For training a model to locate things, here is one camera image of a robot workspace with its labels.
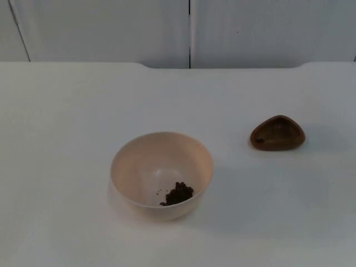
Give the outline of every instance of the brown object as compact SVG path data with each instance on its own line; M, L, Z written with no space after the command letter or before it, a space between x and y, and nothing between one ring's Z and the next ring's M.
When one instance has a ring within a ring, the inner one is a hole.
M186 201L193 196L193 188L186 186L184 182L176 182L176 187L166 195L166 202L161 202L161 206L170 206Z
M258 150L290 150L305 141L305 134L295 121L287 116L277 115L257 126L251 133L250 141Z

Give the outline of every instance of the bowl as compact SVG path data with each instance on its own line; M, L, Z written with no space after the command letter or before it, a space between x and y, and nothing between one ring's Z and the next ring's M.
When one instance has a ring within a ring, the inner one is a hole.
M208 150L192 137L156 132L127 143L116 154L111 180L124 201L138 214L153 220L173 220L195 209L213 172ZM184 182L194 189L188 200L160 205L165 196Z

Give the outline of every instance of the white wall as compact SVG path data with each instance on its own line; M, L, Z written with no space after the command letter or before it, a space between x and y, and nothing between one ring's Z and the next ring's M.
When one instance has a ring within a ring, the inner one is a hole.
M0 0L0 61L28 61L7 0Z
M353 61L356 0L191 0L195 68Z
M353 61L356 0L11 0L32 61L294 67ZM0 0L0 60L26 60Z
M189 66L188 0L12 0L31 61Z

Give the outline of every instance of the plastic bowl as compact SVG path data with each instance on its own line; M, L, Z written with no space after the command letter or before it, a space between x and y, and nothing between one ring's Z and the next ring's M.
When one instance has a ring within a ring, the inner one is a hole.
M127 143L111 166L114 187L130 208L153 220L172 220L196 208L213 172L208 150L197 140L174 132L157 132ZM161 206L165 195L184 182L193 197Z

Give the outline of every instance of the soil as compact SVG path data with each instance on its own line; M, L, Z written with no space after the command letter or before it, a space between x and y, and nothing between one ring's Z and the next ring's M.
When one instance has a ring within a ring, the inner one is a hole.
M170 206L183 202L193 196L194 189L186 186L184 182L176 182L176 187L166 194L166 202L161 202L162 206Z

